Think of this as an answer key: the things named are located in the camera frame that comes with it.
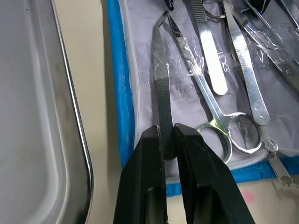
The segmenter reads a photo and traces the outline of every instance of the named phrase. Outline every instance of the beige table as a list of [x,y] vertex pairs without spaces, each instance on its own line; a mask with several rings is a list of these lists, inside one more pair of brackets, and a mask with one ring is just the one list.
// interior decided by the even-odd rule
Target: beige table
[[[88,224],[112,223],[121,173],[106,0],[56,0],[94,173]],[[299,193],[277,181],[240,184],[258,224],[299,223]],[[185,223],[180,196],[169,198],[170,224]]]

